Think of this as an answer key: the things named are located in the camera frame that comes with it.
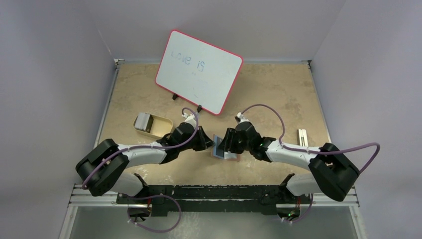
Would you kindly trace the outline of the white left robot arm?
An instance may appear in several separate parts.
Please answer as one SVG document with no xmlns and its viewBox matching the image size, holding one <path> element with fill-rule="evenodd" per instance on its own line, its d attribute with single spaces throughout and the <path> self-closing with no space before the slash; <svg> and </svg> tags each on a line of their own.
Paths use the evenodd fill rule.
<svg viewBox="0 0 422 239">
<path fill-rule="evenodd" d="M 77 163 L 75 170 L 83 181 L 82 188 L 92 196 L 120 192 L 141 204 L 148 199 L 147 185 L 141 177 L 125 173 L 126 168 L 169 163 L 185 150 L 203 151 L 213 145 L 201 126 L 195 129 L 183 122 L 151 144 L 124 145 L 105 139 Z"/>
</svg>

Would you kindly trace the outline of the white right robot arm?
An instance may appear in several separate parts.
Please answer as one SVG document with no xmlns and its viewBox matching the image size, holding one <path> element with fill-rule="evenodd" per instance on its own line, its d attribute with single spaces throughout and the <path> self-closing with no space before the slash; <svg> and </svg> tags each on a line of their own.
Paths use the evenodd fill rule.
<svg viewBox="0 0 422 239">
<path fill-rule="evenodd" d="M 331 143 L 310 150 L 282 144 L 273 137 L 261 136 L 247 121 L 239 123 L 236 128 L 228 128 L 217 148 L 232 154 L 248 151 L 260 161 L 285 163 L 308 170 L 308 174 L 293 175 L 283 183 L 279 195 L 287 203 L 298 196 L 314 193 L 323 193 L 342 202 L 360 174 L 344 154 L 334 154 L 336 148 Z"/>
</svg>

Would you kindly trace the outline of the dark credit card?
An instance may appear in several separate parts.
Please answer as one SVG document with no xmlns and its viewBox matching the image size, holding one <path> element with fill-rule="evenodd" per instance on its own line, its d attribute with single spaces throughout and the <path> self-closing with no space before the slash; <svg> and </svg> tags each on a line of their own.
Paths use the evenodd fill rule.
<svg viewBox="0 0 422 239">
<path fill-rule="evenodd" d="M 212 155 L 219 159 L 224 159 L 224 150 L 219 148 L 219 145 L 222 142 L 222 138 L 215 136 L 214 137 L 214 147 Z"/>
</svg>

